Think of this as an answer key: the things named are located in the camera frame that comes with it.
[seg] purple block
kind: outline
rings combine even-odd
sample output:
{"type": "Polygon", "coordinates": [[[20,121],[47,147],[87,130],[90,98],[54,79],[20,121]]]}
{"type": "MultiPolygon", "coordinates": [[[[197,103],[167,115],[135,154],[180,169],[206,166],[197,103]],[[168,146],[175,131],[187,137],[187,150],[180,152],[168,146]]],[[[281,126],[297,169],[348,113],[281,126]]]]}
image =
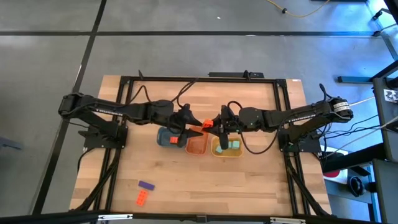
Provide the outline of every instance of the purple block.
{"type": "Polygon", "coordinates": [[[149,184],[149,183],[144,182],[144,181],[142,181],[142,180],[140,180],[140,181],[138,182],[138,186],[140,186],[140,187],[142,187],[142,188],[145,188],[145,189],[147,189],[147,190],[154,190],[154,189],[155,189],[155,185],[149,184]]]}

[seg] teal block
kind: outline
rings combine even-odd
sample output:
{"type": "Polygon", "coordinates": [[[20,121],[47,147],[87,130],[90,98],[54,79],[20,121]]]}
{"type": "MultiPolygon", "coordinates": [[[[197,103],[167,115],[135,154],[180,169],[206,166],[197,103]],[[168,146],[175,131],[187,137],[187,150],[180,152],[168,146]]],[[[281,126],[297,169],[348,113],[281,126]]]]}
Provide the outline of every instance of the teal block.
{"type": "Polygon", "coordinates": [[[221,148],[221,146],[217,146],[216,152],[218,152],[220,154],[223,152],[223,149],[221,148]]]}
{"type": "Polygon", "coordinates": [[[240,145],[239,141],[233,141],[232,142],[232,149],[239,149],[239,145],[240,145]]]}

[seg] white wire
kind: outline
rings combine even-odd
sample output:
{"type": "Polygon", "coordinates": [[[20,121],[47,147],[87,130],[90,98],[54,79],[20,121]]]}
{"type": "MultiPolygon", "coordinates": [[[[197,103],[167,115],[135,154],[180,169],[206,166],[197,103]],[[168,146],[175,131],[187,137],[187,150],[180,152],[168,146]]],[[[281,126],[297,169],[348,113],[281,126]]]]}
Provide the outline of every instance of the white wire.
{"type": "Polygon", "coordinates": [[[371,131],[370,133],[364,134],[363,136],[361,136],[361,137],[359,137],[359,138],[356,138],[356,139],[350,141],[349,143],[345,144],[344,146],[341,146],[341,147],[338,148],[336,151],[332,152],[331,154],[327,155],[326,157],[329,157],[329,156],[333,155],[334,153],[338,152],[339,150],[342,150],[344,147],[348,146],[349,144],[351,144],[351,143],[353,143],[353,142],[355,142],[355,141],[358,141],[358,140],[360,140],[361,138],[364,138],[364,137],[366,137],[366,136],[368,136],[368,135],[374,133],[375,131],[378,131],[378,130],[380,130],[380,129],[386,127],[388,124],[394,122],[394,121],[397,120],[397,119],[398,119],[398,116],[396,116],[395,118],[392,118],[392,119],[391,119],[389,122],[387,122],[386,124],[383,124],[382,126],[378,127],[378,128],[375,129],[374,131],[371,131]]]}
{"type": "Polygon", "coordinates": [[[352,104],[350,104],[350,106],[358,105],[360,103],[363,103],[363,102],[368,101],[368,100],[373,99],[373,98],[374,98],[374,96],[366,98],[365,100],[361,100],[361,101],[358,101],[356,103],[352,103],[352,104]]]}

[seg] yellow cable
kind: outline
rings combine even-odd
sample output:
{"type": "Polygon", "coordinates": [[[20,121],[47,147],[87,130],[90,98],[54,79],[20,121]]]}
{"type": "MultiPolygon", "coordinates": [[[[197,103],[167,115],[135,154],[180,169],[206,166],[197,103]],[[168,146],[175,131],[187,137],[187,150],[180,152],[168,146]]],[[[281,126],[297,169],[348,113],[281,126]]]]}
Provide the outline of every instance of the yellow cable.
{"type": "MultiPolygon", "coordinates": [[[[284,10],[284,8],[280,7],[278,4],[274,3],[274,2],[271,1],[271,0],[267,0],[267,2],[273,4],[275,7],[277,7],[278,9],[280,9],[280,10],[282,10],[282,11],[284,10]]],[[[330,2],[330,0],[325,1],[325,3],[323,3],[318,9],[316,9],[316,10],[314,10],[314,11],[312,11],[312,12],[306,14],[306,15],[298,16],[298,15],[295,15],[295,14],[290,13],[289,11],[286,11],[285,13],[288,14],[288,15],[290,15],[290,16],[296,17],[296,18],[304,18],[304,17],[307,17],[307,16],[309,16],[309,15],[311,15],[311,14],[313,14],[313,13],[316,13],[319,9],[321,9],[323,6],[325,6],[325,5],[328,4],[329,2],[330,2]]]]}

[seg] small toy block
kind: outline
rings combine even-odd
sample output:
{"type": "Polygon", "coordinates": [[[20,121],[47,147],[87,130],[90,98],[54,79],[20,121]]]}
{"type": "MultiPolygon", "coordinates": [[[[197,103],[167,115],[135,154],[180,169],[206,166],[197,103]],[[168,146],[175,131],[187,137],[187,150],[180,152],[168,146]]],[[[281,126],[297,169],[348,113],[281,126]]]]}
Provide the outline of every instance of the small toy block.
{"type": "Polygon", "coordinates": [[[239,145],[240,145],[239,141],[233,141],[232,142],[232,149],[239,149],[239,145]]]}
{"type": "Polygon", "coordinates": [[[203,127],[202,128],[211,128],[213,127],[213,121],[206,119],[205,122],[203,122],[203,127]]]}
{"type": "Polygon", "coordinates": [[[146,191],[146,190],[141,190],[141,191],[139,192],[138,197],[137,197],[136,204],[137,204],[138,206],[144,206],[144,203],[145,203],[145,200],[146,200],[147,196],[148,196],[148,191],[146,191]]]}
{"type": "Polygon", "coordinates": [[[223,149],[221,148],[221,146],[217,146],[216,152],[218,152],[220,154],[223,153],[223,149]]]}
{"type": "Polygon", "coordinates": [[[154,190],[154,189],[155,189],[155,185],[150,184],[150,183],[147,183],[147,182],[144,182],[144,181],[142,181],[142,180],[140,180],[140,181],[138,182],[138,186],[140,186],[140,187],[142,187],[142,188],[145,188],[145,189],[147,189],[147,190],[154,190]]]}
{"type": "Polygon", "coordinates": [[[170,144],[177,144],[178,143],[178,137],[170,137],[170,144]]]}

